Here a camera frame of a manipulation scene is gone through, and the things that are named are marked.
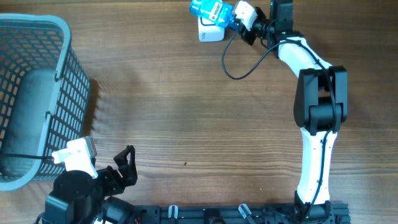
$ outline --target teal basket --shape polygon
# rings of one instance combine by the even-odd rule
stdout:
[[[83,129],[90,82],[55,16],[0,14],[0,154],[51,156]],[[0,156],[0,190],[53,180],[53,160]]]

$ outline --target wooden table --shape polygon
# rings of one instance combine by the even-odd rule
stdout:
[[[250,1],[269,12],[269,1]],[[349,113],[333,149],[332,201],[353,223],[398,219],[397,3],[295,1],[295,29],[349,74]],[[85,135],[97,168],[133,144],[139,180],[120,196],[135,205],[292,202],[302,137],[293,118],[297,78],[275,57],[230,80],[226,41],[201,43],[189,2],[1,6],[53,14],[72,28],[72,46],[92,79]],[[264,49],[238,38],[226,66],[238,76]],[[32,223],[52,182],[0,193],[0,223]]]

